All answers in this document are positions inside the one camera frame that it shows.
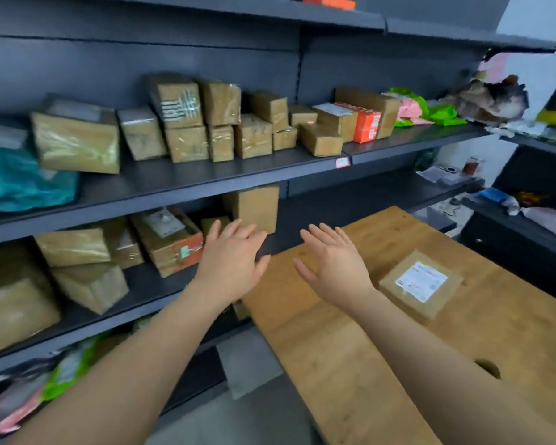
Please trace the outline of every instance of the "left hand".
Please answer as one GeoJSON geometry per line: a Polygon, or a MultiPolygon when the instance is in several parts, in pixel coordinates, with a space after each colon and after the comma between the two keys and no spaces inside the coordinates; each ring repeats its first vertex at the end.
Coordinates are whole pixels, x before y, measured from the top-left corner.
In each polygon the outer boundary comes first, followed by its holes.
{"type": "Polygon", "coordinates": [[[270,255],[257,263],[255,255],[266,239],[267,232],[255,231],[255,225],[242,226],[241,219],[229,224],[222,234],[216,220],[206,239],[198,271],[190,285],[214,297],[219,308],[241,299],[259,282],[270,263],[270,255]]]}

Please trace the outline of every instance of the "hand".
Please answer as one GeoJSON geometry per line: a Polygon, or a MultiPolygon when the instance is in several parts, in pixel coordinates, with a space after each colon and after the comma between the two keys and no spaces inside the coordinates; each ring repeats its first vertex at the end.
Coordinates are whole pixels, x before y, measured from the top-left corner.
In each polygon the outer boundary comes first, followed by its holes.
{"type": "Polygon", "coordinates": [[[294,260],[295,268],[321,299],[350,313],[356,299],[376,292],[360,254],[341,228],[309,225],[301,237],[319,258],[319,271],[314,273],[300,259],[294,260]]]}
{"type": "Polygon", "coordinates": [[[219,308],[242,298],[259,282],[270,263],[270,255],[255,262],[255,255],[267,232],[254,233],[255,225],[241,226],[241,219],[227,225],[219,236],[220,220],[216,220],[206,239],[198,271],[190,285],[205,296],[214,297],[219,308]]]}

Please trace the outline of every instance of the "wooden table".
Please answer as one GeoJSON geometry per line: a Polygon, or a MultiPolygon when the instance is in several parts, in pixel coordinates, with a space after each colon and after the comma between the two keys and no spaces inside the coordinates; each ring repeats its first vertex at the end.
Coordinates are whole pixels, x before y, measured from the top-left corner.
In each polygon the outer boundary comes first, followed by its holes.
{"type": "MultiPolygon", "coordinates": [[[[463,275],[426,327],[468,359],[496,364],[502,380],[556,424],[556,299],[399,208],[344,230],[375,285],[414,249],[463,275]]],[[[313,261],[304,244],[273,256],[244,303],[326,441],[439,443],[363,331],[315,296],[294,257],[313,261]]]]}

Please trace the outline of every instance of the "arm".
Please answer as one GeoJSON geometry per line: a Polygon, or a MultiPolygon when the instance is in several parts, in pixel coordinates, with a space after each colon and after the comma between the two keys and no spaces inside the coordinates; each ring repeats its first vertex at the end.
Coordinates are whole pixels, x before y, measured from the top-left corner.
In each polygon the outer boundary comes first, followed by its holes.
{"type": "Polygon", "coordinates": [[[344,231],[310,225],[301,237],[320,264],[295,259],[299,275],[360,325],[444,445],[556,444],[554,425],[373,287],[344,231]]]}
{"type": "Polygon", "coordinates": [[[50,403],[9,444],[143,444],[215,318],[266,271],[255,263],[266,238],[255,225],[210,229],[193,281],[145,328],[109,353],[50,403]]]}

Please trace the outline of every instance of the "forearm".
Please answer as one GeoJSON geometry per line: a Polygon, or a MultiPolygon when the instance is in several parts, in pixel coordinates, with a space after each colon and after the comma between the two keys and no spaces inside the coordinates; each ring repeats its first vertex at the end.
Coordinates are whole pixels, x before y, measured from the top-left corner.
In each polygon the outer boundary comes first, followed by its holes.
{"type": "Polygon", "coordinates": [[[444,445],[556,444],[556,427],[380,292],[350,309],[444,445]]]}
{"type": "Polygon", "coordinates": [[[220,313],[190,285],[15,434],[12,445],[142,444],[220,313]]]}

